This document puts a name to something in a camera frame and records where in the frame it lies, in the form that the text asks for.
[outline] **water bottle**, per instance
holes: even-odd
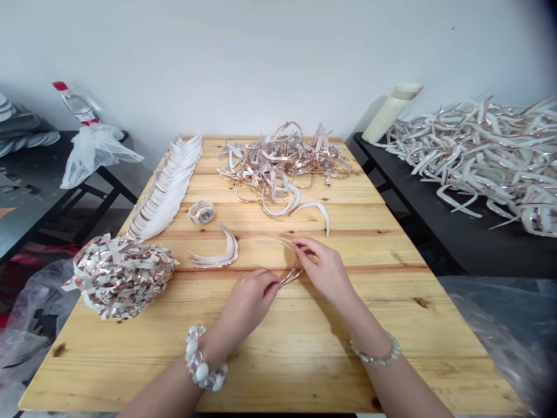
[[[99,123],[99,119],[93,113],[93,109],[91,109],[90,105],[85,103],[85,101],[72,90],[68,89],[66,83],[55,81],[52,85],[62,94],[62,100],[78,121],[86,126],[92,123]]]

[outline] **red bottle cap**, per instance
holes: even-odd
[[[54,88],[56,88],[56,90],[58,90],[58,91],[69,90],[69,89],[68,89],[68,86],[67,86],[66,83],[63,82],[63,81],[55,81],[54,83],[52,83],[52,85],[53,85]]]

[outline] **black table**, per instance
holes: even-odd
[[[105,167],[100,167],[97,173],[113,187],[110,193],[95,189],[85,182],[71,190],[60,188],[66,161],[73,149],[71,139],[77,133],[61,131],[60,140],[52,145],[22,149],[0,158],[0,167],[5,167],[11,178],[20,178],[38,189],[37,194],[29,193],[27,189],[7,193],[0,191],[0,207],[16,208],[0,219],[0,260],[9,260],[34,234],[39,234],[38,229],[44,222],[62,217],[87,193],[103,201],[74,236],[75,244],[85,240],[118,195],[122,194],[132,204],[137,202],[138,198]],[[128,133],[124,132],[120,142],[127,138]]]
[[[366,174],[376,168],[385,178],[386,185],[378,190],[392,189],[465,272],[489,277],[557,277],[556,238],[528,234],[519,222],[489,230],[506,219],[487,209],[485,199],[478,199],[470,206],[471,210],[482,214],[482,218],[450,213],[454,208],[435,194],[438,183],[419,181],[421,177],[412,176],[412,169],[405,161],[362,140],[361,133],[355,134],[353,139],[368,157],[363,165]],[[462,203],[469,199],[469,196],[447,193]]]

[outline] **bracelet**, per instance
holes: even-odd
[[[226,381],[228,366],[223,362],[219,370],[210,372],[207,363],[203,362],[203,353],[199,350],[197,339],[201,337],[207,328],[203,325],[194,325],[190,328],[186,337],[186,365],[188,372],[192,375],[193,383],[206,390],[218,392]]]
[[[356,355],[359,358],[361,358],[361,360],[364,363],[369,363],[371,366],[373,366],[374,368],[377,369],[380,366],[384,367],[384,366],[390,365],[393,361],[399,359],[400,356],[402,356],[402,351],[400,349],[399,342],[396,340],[396,338],[390,332],[387,332],[387,335],[389,336],[393,347],[390,349],[390,352],[386,356],[383,356],[383,357],[371,357],[371,356],[367,355],[363,351],[358,350],[354,346],[354,342],[352,340],[345,343],[345,346],[346,347],[351,347],[352,350],[356,353]]]

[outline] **white wall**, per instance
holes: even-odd
[[[79,127],[62,80],[127,129],[139,193],[178,133],[272,133],[322,121],[346,139],[371,102],[420,81],[415,113],[483,93],[522,105],[557,93],[557,45],[530,0],[4,0],[0,91],[58,129]]]

